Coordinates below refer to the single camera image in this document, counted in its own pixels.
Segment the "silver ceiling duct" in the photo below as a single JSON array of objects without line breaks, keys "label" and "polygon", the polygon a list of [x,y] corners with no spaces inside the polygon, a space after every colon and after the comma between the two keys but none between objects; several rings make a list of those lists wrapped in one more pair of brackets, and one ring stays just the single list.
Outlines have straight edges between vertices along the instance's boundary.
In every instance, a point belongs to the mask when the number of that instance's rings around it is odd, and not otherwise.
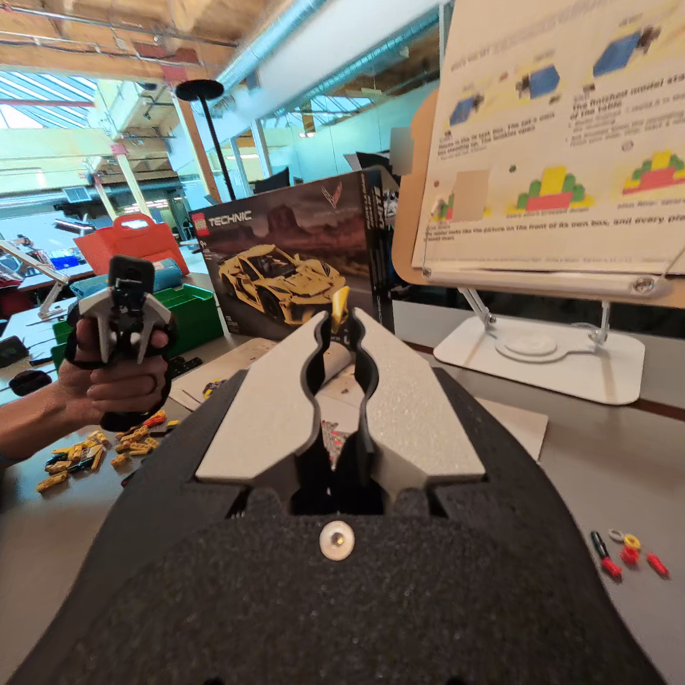
[{"label": "silver ceiling duct", "polygon": [[438,25],[441,1],[286,1],[219,74],[227,93],[256,77],[266,113],[363,72]]}]

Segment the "black lego connector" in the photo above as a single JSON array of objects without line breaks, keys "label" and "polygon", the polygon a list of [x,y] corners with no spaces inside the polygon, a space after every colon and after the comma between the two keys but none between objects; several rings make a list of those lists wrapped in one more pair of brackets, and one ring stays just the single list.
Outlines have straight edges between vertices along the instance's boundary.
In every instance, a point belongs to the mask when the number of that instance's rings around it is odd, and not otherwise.
[{"label": "black lego connector", "polygon": [[145,299],[146,294],[142,291],[115,291],[111,328],[117,343],[137,345],[141,341]]}]

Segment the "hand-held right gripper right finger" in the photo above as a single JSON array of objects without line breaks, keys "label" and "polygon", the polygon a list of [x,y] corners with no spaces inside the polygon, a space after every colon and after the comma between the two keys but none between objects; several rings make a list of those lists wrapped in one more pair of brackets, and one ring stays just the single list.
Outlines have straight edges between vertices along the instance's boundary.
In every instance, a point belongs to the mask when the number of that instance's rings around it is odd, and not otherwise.
[{"label": "hand-held right gripper right finger", "polygon": [[349,316],[363,391],[354,475],[389,498],[407,489],[481,482],[485,467],[433,367],[359,308]]}]

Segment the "black computer mouse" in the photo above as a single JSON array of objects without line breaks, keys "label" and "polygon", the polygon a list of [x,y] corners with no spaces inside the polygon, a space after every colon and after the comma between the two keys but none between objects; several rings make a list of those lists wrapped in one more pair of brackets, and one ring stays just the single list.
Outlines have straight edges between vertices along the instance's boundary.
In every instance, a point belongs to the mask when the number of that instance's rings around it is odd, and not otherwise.
[{"label": "black computer mouse", "polygon": [[43,389],[53,382],[51,376],[38,369],[22,371],[9,381],[9,389],[17,397],[25,397],[37,390]]}]

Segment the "person's left hand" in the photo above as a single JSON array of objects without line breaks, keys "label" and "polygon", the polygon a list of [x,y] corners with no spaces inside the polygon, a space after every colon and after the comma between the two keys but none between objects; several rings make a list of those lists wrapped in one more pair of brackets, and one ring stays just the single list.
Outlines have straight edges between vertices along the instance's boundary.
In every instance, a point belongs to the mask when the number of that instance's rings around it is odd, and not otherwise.
[{"label": "person's left hand", "polygon": [[57,397],[62,423],[72,430],[98,424],[112,413],[145,413],[162,399],[167,362],[160,355],[120,360],[87,370],[64,360],[58,372]]}]

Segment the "green plastic bin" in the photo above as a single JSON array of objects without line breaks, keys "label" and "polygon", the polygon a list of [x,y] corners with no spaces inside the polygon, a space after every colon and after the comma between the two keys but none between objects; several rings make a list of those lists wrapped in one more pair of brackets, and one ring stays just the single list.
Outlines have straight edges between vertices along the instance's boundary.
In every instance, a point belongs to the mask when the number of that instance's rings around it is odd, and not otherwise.
[{"label": "green plastic bin", "polygon": [[168,351],[174,358],[192,352],[224,336],[214,293],[196,286],[183,285],[155,293],[157,300],[176,318],[176,342]]}]

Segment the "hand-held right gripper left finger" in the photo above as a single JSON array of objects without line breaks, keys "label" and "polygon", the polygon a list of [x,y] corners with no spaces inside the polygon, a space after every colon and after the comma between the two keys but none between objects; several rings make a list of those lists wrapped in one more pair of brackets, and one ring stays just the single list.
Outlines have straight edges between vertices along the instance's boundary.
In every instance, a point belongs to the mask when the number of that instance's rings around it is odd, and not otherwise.
[{"label": "hand-held right gripper left finger", "polygon": [[316,394],[325,380],[330,315],[318,313],[254,362],[195,472],[207,484],[301,488],[299,459],[321,432]]}]

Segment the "black pole lamp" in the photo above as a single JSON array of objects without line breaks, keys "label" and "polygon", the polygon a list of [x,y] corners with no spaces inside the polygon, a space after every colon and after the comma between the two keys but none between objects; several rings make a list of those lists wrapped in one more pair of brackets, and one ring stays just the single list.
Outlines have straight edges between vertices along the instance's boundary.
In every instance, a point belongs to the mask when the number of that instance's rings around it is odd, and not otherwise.
[{"label": "black pole lamp", "polygon": [[229,171],[226,166],[225,156],[218,140],[217,132],[210,112],[209,102],[219,99],[224,95],[225,89],[221,82],[216,80],[188,80],[176,86],[175,94],[181,101],[193,103],[198,101],[201,105],[203,114],[207,121],[208,130],[212,139],[212,143],[217,155],[220,170],[223,175],[229,198],[235,201],[235,192],[232,181],[229,177]]}]

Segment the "small red lego cluster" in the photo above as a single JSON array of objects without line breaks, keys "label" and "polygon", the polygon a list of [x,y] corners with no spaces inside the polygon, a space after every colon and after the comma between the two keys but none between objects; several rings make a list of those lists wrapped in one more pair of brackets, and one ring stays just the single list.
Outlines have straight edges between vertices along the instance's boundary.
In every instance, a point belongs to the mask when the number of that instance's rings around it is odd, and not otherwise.
[{"label": "small red lego cluster", "polygon": [[670,570],[655,553],[647,552],[643,555],[643,546],[635,535],[625,534],[618,529],[609,529],[607,537],[618,545],[618,555],[621,563],[617,563],[612,558],[604,537],[598,531],[592,530],[589,533],[590,543],[597,555],[600,569],[612,580],[621,582],[623,580],[623,567],[637,570],[642,561],[646,561],[647,565],[660,578],[671,578]]}]

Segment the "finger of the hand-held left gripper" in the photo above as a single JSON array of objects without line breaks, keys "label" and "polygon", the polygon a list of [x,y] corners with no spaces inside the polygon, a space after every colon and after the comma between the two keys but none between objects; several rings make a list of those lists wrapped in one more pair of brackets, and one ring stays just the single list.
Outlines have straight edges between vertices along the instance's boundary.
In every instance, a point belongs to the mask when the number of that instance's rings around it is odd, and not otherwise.
[{"label": "finger of the hand-held left gripper", "polygon": [[172,313],[161,304],[153,294],[146,293],[141,305],[142,324],[138,339],[138,364],[149,355],[161,354],[163,347],[151,346],[151,338],[156,331],[163,331],[171,323]]},{"label": "finger of the hand-held left gripper", "polygon": [[113,330],[114,292],[97,292],[79,300],[78,310],[82,319],[94,319],[97,323],[98,346],[102,363],[109,363],[115,347]]}]

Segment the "yellow lego piece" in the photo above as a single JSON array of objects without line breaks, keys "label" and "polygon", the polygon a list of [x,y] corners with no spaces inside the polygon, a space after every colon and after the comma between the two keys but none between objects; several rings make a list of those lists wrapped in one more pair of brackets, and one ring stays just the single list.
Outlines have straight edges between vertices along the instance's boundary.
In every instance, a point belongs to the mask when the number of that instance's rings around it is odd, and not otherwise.
[{"label": "yellow lego piece", "polygon": [[349,317],[348,299],[350,289],[348,286],[339,288],[331,297],[331,333],[338,335]]}]

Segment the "white desk lamp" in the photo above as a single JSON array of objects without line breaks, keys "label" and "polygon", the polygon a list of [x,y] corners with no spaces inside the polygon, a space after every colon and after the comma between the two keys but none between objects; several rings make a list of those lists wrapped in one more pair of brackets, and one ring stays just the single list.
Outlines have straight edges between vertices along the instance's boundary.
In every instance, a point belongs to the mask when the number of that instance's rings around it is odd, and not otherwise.
[{"label": "white desk lamp", "polygon": [[39,308],[39,318],[40,321],[50,321],[56,319],[59,316],[64,316],[68,314],[68,310],[64,306],[56,304],[57,298],[60,293],[69,286],[69,276],[60,270],[56,270],[38,260],[32,258],[31,256],[23,253],[17,246],[7,241],[1,240],[1,251],[11,254],[17,260],[22,262],[24,265],[28,265],[35,268],[43,275],[47,276],[49,280],[53,282],[53,286],[49,292],[49,295],[40,305]]}]

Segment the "blue wrapped roll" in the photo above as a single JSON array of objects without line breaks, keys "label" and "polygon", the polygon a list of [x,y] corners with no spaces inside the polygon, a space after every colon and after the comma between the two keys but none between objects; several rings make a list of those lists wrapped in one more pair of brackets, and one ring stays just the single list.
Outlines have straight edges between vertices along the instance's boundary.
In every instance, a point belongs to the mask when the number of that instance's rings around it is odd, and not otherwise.
[{"label": "blue wrapped roll", "polygon": [[[183,285],[183,273],[176,262],[167,258],[153,263],[155,279],[152,293]],[[110,285],[108,275],[93,276],[69,283],[69,288],[79,300],[94,295]]]}]

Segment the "lego set box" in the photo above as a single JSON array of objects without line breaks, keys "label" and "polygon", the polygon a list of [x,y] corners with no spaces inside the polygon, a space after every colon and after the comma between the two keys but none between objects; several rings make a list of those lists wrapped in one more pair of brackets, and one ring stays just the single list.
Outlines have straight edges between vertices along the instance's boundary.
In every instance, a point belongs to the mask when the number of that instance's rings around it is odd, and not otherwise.
[{"label": "lego set box", "polygon": [[282,340],[331,313],[342,288],[351,309],[394,332],[386,199],[396,189],[374,166],[192,211],[228,332]]}]

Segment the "heap of yellow lego parts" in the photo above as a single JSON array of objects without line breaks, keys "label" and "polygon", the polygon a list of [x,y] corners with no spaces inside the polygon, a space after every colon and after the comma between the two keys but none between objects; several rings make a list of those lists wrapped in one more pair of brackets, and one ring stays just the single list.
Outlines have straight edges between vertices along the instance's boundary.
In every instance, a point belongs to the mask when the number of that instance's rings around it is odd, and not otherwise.
[{"label": "heap of yellow lego parts", "polygon": [[46,477],[38,483],[36,492],[45,494],[74,476],[96,473],[105,463],[120,471],[131,460],[150,456],[163,438],[180,424],[179,420],[169,419],[164,410],[159,410],[142,424],[116,433],[114,438],[107,437],[103,430],[96,430],[80,442],[57,448],[45,463]]}]

